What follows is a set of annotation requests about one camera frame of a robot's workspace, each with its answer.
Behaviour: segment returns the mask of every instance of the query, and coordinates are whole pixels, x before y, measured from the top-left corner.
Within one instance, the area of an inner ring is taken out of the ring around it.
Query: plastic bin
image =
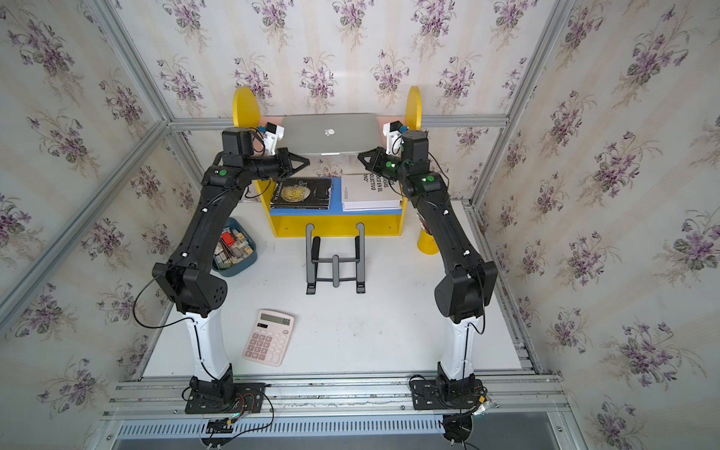
[[[216,271],[220,276],[228,277],[237,275],[243,270],[250,267],[255,261],[258,259],[258,251],[257,247],[255,245],[255,241],[243,230],[243,227],[240,226],[237,220],[233,219],[232,217],[228,218],[228,221],[225,222],[225,228],[231,228],[233,230],[237,230],[245,235],[245,237],[248,239],[248,244],[250,245],[250,248],[253,249],[253,254],[248,256],[247,258],[243,259],[239,264],[236,264],[229,269],[225,270],[219,270],[217,268],[217,264],[215,264],[215,260],[212,260],[212,269]]]

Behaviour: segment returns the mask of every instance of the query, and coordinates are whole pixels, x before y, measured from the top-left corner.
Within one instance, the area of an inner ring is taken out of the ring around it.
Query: white book
[[[387,179],[375,174],[342,175],[341,191],[343,211],[394,210],[402,207],[402,197],[392,190]]]

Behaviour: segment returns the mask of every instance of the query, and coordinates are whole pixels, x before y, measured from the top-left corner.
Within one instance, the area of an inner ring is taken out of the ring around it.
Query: pink calculator
[[[292,316],[260,310],[243,357],[249,361],[279,366],[285,356],[294,324]]]

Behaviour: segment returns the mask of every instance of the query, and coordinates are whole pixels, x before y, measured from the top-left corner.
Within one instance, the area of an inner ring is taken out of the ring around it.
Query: silver laptop
[[[317,114],[283,117],[278,147],[298,155],[356,155],[383,145],[374,114]]]

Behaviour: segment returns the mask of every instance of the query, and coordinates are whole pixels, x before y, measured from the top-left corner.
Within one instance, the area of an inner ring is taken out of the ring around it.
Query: white table surface
[[[460,202],[453,208],[474,243]],[[420,222],[409,206],[402,237],[365,238],[366,294],[355,282],[333,288],[319,282],[306,295],[305,239],[275,238],[259,203],[240,203],[232,213],[257,244],[258,260],[227,278],[222,306],[222,335],[234,374],[341,374],[435,371],[443,351],[444,318],[433,291],[444,276],[440,254],[417,247]],[[353,238],[323,238],[320,257],[354,256]],[[331,264],[318,276],[331,277]],[[341,264],[341,277],[354,276],[353,264]],[[260,309],[295,318],[282,364],[267,366],[243,359]],[[493,299],[486,309],[485,334],[473,350],[475,369],[520,369],[520,361]],[[173,309],[168,321],[182,315]],[[190,337],[183,323],[162,330],[143,376],[188,376],[193,372]]]

